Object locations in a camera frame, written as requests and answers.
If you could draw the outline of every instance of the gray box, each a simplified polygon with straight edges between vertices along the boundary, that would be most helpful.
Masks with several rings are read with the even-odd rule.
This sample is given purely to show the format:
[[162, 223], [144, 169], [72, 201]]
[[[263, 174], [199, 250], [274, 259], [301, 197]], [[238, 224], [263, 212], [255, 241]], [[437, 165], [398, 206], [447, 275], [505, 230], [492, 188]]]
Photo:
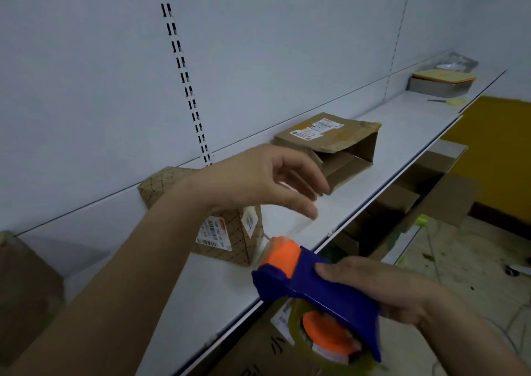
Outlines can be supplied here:
[[474, 81], [461, 84], [445, 84], [443, 82], [429, 81], [428, 79], [409, 78], [408, 91], [424, 93], [434, 97], [460, 97], [468, 92]]

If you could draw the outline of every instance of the forearm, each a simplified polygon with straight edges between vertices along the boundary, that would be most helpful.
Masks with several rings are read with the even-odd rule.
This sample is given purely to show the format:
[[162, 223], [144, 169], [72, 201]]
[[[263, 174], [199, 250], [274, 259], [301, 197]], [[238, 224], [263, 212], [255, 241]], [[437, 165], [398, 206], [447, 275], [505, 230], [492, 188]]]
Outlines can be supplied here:
[[134, 375], [206, 216], [194, 187], [166, 193], [12, 374]]
[[418, 327], [448, 375], [529, 375], [478, 313], [446, 288], [436, 288]]

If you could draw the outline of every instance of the floor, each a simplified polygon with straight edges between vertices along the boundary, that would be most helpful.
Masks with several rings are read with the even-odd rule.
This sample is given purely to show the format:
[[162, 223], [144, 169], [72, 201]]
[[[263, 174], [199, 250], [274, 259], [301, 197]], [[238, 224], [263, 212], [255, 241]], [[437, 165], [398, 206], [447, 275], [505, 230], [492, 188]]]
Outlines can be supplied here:
[[[429, 219], [397, 265], [458, 293], [531, 366], [531, 277], [503, 272], [506, 263], [526, 265], [527, 257], [531, 241], [475, 218], [459, 228]], [[387, 371], [376, 373], [445, 374], [416, 329], [382, 319], [381, 341]]]

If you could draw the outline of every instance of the wheel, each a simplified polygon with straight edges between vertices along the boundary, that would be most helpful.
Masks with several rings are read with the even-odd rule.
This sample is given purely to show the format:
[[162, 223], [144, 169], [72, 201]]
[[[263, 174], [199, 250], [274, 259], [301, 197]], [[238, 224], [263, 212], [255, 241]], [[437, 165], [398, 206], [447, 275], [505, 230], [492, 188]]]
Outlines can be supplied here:
[[520, 271], [513, 270], [508, 265], [506, 265], [503, 270], [505, 271], [505, 274], [507, 274], [509, 277], [518, 277], [520, 275]]

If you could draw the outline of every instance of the person's right arm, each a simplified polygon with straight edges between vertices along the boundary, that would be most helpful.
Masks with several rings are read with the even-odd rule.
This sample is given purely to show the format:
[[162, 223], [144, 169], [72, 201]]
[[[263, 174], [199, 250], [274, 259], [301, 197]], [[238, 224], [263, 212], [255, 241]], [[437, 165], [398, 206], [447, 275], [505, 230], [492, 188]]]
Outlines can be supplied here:
[[363, 257], [315, 270], [380, 302], [382, 315], [416, 326], [451, 376], [531, 374], [480, 315], [441, 284]]

